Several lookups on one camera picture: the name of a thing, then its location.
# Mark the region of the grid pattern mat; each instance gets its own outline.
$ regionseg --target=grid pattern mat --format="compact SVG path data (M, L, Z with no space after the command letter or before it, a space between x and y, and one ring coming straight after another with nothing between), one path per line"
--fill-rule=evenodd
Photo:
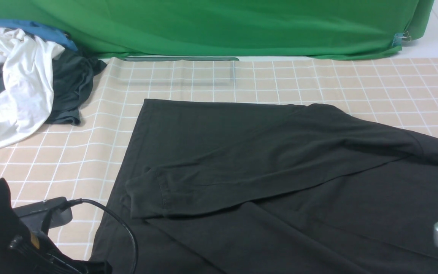
M106 203L145 98L262 104L332 104L361 119L438 137L438 59L176 61L111 59L81 108L83 125L44 125L0 149L13 206L48 198ZM86 260L102 212L73 208L51 229L67 255Z

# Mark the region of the pile of clothes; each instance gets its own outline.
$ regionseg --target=pile of clothes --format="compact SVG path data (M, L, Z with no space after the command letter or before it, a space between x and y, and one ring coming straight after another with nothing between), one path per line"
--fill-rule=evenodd
M0 148L43 123L79 125L78 108L105 67L60 29L0 19Z

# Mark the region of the green backdrop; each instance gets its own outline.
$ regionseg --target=green backdrop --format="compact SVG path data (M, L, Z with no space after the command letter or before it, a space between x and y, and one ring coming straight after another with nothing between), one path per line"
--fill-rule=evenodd
M100 56L374 59L425 31L434 0L0 0L0 18L56 26Z

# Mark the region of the power cord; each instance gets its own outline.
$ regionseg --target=power cord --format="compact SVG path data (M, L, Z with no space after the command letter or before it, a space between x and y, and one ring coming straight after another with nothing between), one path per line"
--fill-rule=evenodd
M80 205L82 203L92 204L92 205L94 205L96 207L99 207L104 212L106 212L107 214L111 215L111 217L113 217L118 223L120 223L128 231L129 236L131 236L131 239L132 239L132 242L133 242L133 249L134 249L134 262L133 262L133 267L132 267L131 274L135 274L136 267L138 265L138 254L139 254L138 253L138 241L136 240L136 236L134 235L134 233L131 231L131 228L126 224L126 222L123 221L122 218L120 218L118 215L116 215L116 213L114 213L109 208L107 208L103 204L100 204L100 203L98 203L96 201L92 201L92 200L89 200L89 199L75 199L75 200L68 201L66 203L66 207L70 208L72 206Z

